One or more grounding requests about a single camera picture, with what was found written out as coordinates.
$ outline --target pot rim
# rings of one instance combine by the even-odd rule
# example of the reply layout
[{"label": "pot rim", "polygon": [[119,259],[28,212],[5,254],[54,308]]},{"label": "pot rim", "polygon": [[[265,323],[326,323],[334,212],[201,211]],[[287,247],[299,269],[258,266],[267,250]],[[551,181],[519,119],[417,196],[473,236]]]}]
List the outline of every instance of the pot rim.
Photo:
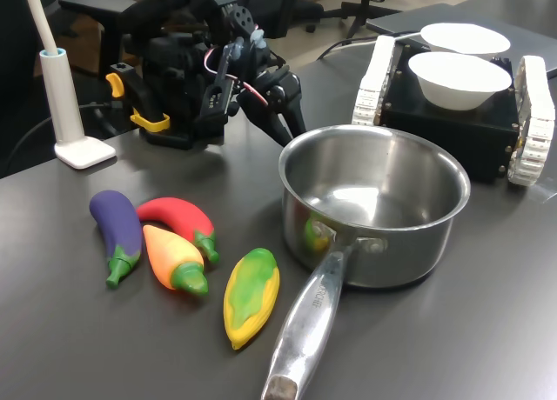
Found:
[{"label": "pot rim", "polygon": [[[286,161],[288,160],[288,158],[290,157],[290,155],[300,146],[302,146],[305,142],[309,141],[310,138],[315,137],[319,134],[322,134],[323,132],[327,132],[327,131],[332,131],[332,130],[352,130],[352,131],[361,131],[361,132],[375,132],[375,133],[379,133],[380,135],[383,136],[392,136],[397,135],[400,137],[405,137],[407,139],[410,139],[414,142],[417,143],[421,143],[425,146],[427,146],[428,148],[431,148],[434,151],[438,152],[438,155],[444,159],[449,165],[452,165],[452,168],[454,169],[455,173],[458,174],[457,176],[457,182],[460,184],[460,188],[462,190],[462,195],[460,197],[459,203],[446,215],[444,215],[443,217],[434,220],[433,222],[430,223],[425,223],[425,224],[420,224],[417,226],[409,226],[409,227],[405,227],[405,228],[380,228],[380,227],[371,227],[371,226],[365,226],[363,224],[358,224],[358,223],[350,223],[350,222],[341,222],[337,219],[335,219],[334,217],[331,217],[329,215],[327,215],[325,212],[316,209],[314,206],[312,206],[311,204],[309,204],[306,200],[304,200],[303,198],[301,198],[298,193],[296,193],[292,187],[290,186],[290,184],[288,183],[288,180],[286,179]],[[391,128],[383,128],[383,127],[378,127],[378,126],[364,126],[364,125],[357,125],[357,124],[339,124],[336,126],[327,126],[325,128],[319,128],[316,130],[309,130],[306,133],[304,133],[303,135],[300,135],[299,137],[295,137],[291,142],[289,142],[285,148],[282,150],[282,152],[280,153],[280,157],[278,158],[278,173],[280,174],[280,179],[282,180],[282,184],[285,186],[285,188],[288,190],[288,192],[290,192],[290,194],[292,194],[299,202],[301,202],[307,209],[312,210],[316,213],[319,213],[321,216],[330,219],[332,221],[334,221],[335,223],[341,224],[343,226],[349,226],[349,227],[355,227],[355,228],[359,228],[359,229],[363,229],[363,230],[371,230],[371,231],[385,231],[385,232],[394,232],[394,231],[412,231],[412,230],[422,230],[422,229],[428,229],[431,228],[433,226],[436,226],[438,224],[444,223],[447,220],[452,219],[453,217],[455,217],[463,208],[464,206],[466,206],[466,203],[468,203],[468,199],[470,197],[470,178],[468,178],[468,175],[466,173],[466,171],[464,170],[464,168],[462,168],[462,165],[460,165],[460,163],[451,155],[449,154],[446,150],[444,150],[443,148],[441,148],[440,146],[436,145],[433,142],[430,142],[426,139],[424,139],[423,137],[417,137],[416,135],[413,135],[411,133],[407,133],[404,132],[402,130],[396,130],[396,129],[391,129]]]}]

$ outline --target yellow clamp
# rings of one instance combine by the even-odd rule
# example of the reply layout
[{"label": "yellow clamp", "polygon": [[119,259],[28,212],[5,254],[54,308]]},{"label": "yellow clamp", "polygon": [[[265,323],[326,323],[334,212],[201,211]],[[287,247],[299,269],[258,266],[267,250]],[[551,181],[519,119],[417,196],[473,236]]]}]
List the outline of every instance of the yellow clamp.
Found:
[{"label": "yellow clamp", "polygon": [[163,113],[163,116],[164,119],[160,122],[149,122],[147,119],[142,117],[134,107],[133,115],[130,116],[130,119],[133,123],[138,124],[149,132],[157,133],[161,130],[165,130],[171,127],[171,119],[169,118],[169,116],[165,115],[165,113]]},{"label": "yellow clamp", "polygon": [[124,95],[124,83],[122,83],[122,79],[118,76],[118,74],[114,72],[107,74],[106,81],[111,84],[112,96],[114,98],[120,98]]},{"label": "yellow clamp", "polygon": [[[112,87],[112,96],[114,98],[120,98],[124,96],[124,83],[122,83],[122,78],[114,72],[111,74],[106,75],[106,80],[111,84]],[[130,116],[130,119],[133,123],[145,128],[149,132],[157,133],[161,130],[165,130],[171,127],[171,119],[168,115],[163,113],[164,119],[160,122],[150,122],[144,117],[142,117],[138,111],[134,108],[133,115]]]}]

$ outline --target white lamp base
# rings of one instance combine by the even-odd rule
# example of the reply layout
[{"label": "white lamp base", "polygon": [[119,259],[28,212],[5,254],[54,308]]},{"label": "white lamp base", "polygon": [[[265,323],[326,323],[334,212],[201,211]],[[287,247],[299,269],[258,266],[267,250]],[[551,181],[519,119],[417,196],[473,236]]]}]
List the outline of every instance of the white lamp base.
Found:
[{"label": "white lamp base", "polygon": [[54,145],[56,156],[70,167],[83,170],[116,156],[110,145],[94,137],[82,137],[76,141]]}]

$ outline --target stainless steel saucepan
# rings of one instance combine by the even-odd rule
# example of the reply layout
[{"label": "stainless steel saucepan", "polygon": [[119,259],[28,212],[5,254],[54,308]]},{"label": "stainless steel saucepan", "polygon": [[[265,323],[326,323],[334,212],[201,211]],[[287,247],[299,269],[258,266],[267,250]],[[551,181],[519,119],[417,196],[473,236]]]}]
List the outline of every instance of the stainless steel saucepan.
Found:
[{"label": "stainless steel saucepan", "polygon": [[414,135],[341,125],[283,150],[284,236],[315,269],[278,335],[263,400],[301,398],[325,348],[342,284],[419,280],[445,249],[470,181],[446,151]]}]

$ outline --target black box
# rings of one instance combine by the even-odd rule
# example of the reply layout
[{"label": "black box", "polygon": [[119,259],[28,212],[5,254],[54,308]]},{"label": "black box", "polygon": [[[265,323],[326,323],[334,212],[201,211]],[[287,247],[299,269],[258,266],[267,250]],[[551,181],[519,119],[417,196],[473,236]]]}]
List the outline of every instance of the black box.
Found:
[{"label": "black box", "polygon": [[[491,182],[501,177],[519,135],[514,89],[493,94],[474,110],[441,109],[426,100],[408,67],[408,60],[420,52],[403,48],[383,101],[380,124],[438,144],[462,164],[472,180]],[[511,64],[500,65],[512,77]]]}]

